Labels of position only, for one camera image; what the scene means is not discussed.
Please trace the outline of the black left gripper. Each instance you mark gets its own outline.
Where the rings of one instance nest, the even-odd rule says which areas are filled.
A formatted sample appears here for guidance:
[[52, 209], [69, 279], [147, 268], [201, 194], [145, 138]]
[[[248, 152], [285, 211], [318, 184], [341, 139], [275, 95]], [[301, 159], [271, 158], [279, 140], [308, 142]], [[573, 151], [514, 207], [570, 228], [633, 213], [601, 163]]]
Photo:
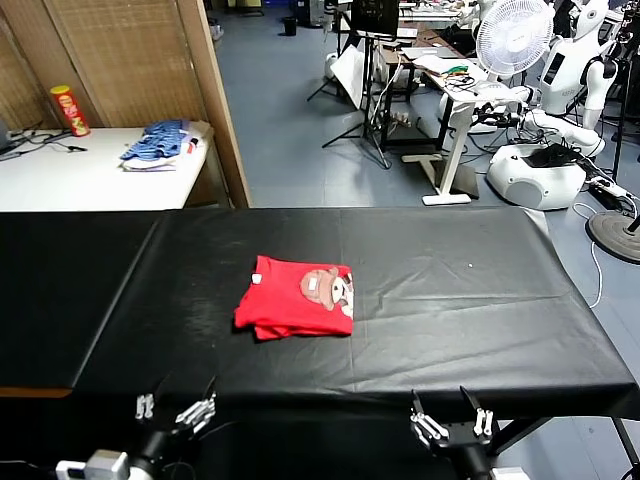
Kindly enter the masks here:
[[[166, 373], [150, 391], [136, 397], [134, 419], [137, 422], [151, 422], [159, 415], [171, 376], [171, 372]], [[178, 414], [175, 420], [149, 425], [139, 448], [141, 465], [166, 465], [183, 457], [194, 434], [199, 434], [216, 414], [215, 381], [216, 377], [213, 377], [203, 397]]]

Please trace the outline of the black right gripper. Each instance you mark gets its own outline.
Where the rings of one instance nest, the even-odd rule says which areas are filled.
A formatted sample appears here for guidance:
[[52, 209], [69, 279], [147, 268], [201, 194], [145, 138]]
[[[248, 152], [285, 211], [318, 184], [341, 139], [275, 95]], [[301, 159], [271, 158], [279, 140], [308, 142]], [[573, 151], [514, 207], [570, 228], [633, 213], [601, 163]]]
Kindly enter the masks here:
[[471, 422], [452, 423], [446, 429], [424, 411], [418, 393], [412, 390], [412, 431], [421, 443], [432, 447], [436, 458], [447, 460], [456, 475], [489, 475], [488, 450], [493, 440], [494, 412], [484, 409], [464, 386], [460, 386], [460, 392], [475, 411], [473, 426]]

